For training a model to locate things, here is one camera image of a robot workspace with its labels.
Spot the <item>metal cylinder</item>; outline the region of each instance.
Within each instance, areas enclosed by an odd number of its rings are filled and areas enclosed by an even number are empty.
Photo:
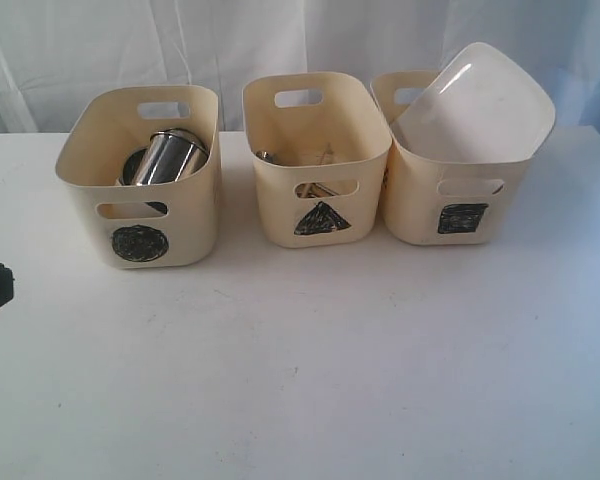
[[[200,170],[209,159],[209,151],[193,133],[172,128],[151,136],[131,181],[132,185],[175,182]]]

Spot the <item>white dish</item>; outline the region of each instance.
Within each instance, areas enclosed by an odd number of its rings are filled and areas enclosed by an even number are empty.
[[[412,153],[458,163],[531,158],[555,107],[531,76],[486,43],[472,43],[391,125]]]

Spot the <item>cream plastic bin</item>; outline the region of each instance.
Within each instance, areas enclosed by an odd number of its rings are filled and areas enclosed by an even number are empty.
[[[276,105],[278,93],[303,90],[319,90],[321,101]],[[367,235],[391,133],[364,85],[333,72],[266,77],[247,85],[243,101],[251,151],[265,150],[278,159],[272,164],[253,157],[260,219],[269,240],[299,248]],[[301,198],[299,192],[315,184],[333,187],[336,195]]]
[[[382,75],[371,89],[388,124],[408,105],[399,89],[423,89],[434,71]],[[387,228],[415,245],[477,244],[498,231],[529,159],[504,163],[440,162],[411,153],[395,139],[387,161],[381,209]]]
[[[189,116],[147,119],[138,110],[142,104],[173,102],[186,104]],[[115,186],[132,152],[146,147],[153,132],[176,127],[194,132],[209,149],[209,159],[199,171],[171,183]],[[140,268],[196,262],[212,250],[218,231],[218,97],[197,86],[132,87],[105,93],[91,102],[76,123],[60,152],[56,174],[68,187],[92,243],[107,264]],[[162,202],[168,212],[156,217],[155,211],[144,208],[149,211],[143,218],[111,218],[120,217],[112,212],[123,212],[132,203],[146,207],[145,202]]]

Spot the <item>white tabletop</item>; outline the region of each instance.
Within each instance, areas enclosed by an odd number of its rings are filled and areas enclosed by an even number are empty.
[[[0,480],[600,480],[600,136],[557,129],[503,231],[285,250],[223,134],[220,239],[118,271],[0,135]]]

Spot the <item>white backdrop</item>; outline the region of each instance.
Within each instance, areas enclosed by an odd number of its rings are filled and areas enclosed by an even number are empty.
[[[271,74],[438,68],[472,41],[549,92],[561,124],[600,131],[600,0],[0,0],[0,131],[68,131],[96,95],[194,83],[242,127]]]

